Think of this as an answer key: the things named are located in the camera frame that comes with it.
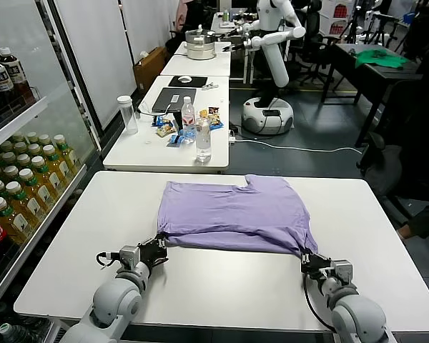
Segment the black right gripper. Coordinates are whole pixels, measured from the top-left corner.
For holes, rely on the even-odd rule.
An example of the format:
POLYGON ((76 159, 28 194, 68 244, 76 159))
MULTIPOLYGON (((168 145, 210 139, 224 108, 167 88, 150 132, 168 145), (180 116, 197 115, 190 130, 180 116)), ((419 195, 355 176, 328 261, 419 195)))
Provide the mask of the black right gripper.
POLYGON ((324 257, 312 252, 305 252, 301 255, 301 272, 311 279, 319 279, 323 275, 323 270, 331 267, 331 258, 324 257))

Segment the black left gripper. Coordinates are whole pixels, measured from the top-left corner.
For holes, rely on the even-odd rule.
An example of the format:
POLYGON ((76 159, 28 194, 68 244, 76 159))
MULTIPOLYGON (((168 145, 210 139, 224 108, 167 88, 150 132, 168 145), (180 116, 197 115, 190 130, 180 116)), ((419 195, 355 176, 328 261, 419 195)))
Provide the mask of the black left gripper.
POLYGON ((165 238, 157 234, 155 239, 149 239, 138 245, 140 262, 148 267, 156 267, 168 260, 165 238))

